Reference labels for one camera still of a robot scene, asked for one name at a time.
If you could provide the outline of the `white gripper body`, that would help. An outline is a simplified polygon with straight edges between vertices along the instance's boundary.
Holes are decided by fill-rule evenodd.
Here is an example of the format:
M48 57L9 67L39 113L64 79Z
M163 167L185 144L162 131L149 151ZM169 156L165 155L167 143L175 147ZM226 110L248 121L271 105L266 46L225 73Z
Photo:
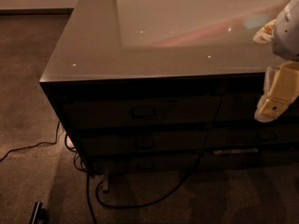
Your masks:
M282 59L299 60L299 0L290 0L278 14L272 50Z

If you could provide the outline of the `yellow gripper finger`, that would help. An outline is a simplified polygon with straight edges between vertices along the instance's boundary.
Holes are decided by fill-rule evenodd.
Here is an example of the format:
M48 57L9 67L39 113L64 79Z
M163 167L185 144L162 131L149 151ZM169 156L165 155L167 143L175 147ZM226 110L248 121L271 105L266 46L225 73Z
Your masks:
M271 122L281 116L299 96L299 62L285 62L269 66L264 76L261 96L254 118Z
M273 39L276 20L271 20L264 25L253 37L253 41L258 44L269 44Z

